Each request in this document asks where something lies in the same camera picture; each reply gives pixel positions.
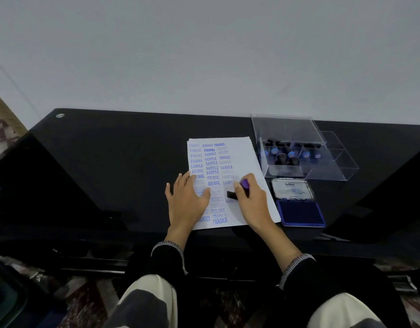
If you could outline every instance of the transparent box lid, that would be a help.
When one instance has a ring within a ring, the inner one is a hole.
[[[325,144],[326,141],[310,116],[252,114],[254,133],[263,140]]]

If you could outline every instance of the floor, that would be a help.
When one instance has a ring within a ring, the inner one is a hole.
[[[24,133],[26,129],[0,100],[0,154]],[[119,300],[117,290],[120,280],[118,279],[73,277],[62,280],[45,276],[40,270],[26,267],[11,258],[0,257],[0,260],[12,265],[21,274],[28,275],[46,292],[65,300],[67,315],[59,328],[100,328],[112,314]],[[383,271],[417,268],[398,260],[380,261],[377,266]],[[402,301],[412,327],[420,328],[420,297],[403,295]],[[211,315],[214,322],[214,325],[211,325],[215,328],[260,328],[269,314],[263,302],[258,303],[251,294],[239,290],[215,289],[210,292],[210,297],[202,299],[200,305],[209,309],[216,308],[216,312]]]

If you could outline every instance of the wooden baseboard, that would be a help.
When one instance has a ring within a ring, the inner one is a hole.
[[[0,119],[4,120],[9,126],[12,127],[15,133],[18,136],[23,136],[28,130],[25,126],[19,121],[19,119],[14,115],[10,108],[3,102],[0,98]]]

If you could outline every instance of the sheet of paper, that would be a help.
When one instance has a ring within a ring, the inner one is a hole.
[[[194,230],[246,224],[239,203],[227,198],[227,191],[234,191],[233,183],[249,173],[266,191],[272,220],[281,221],[249,137],[189,139],[187,151],[197,195],[211,188],[210,203]]]

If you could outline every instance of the clear plastic box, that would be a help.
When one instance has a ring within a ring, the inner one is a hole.
[[[319,131],[311,117],[251,115],[251,119],[265,177],[347,181],[359,170],[336,134]],[[282,153],[288,163],[299,165],[282,165],[277,158]]]

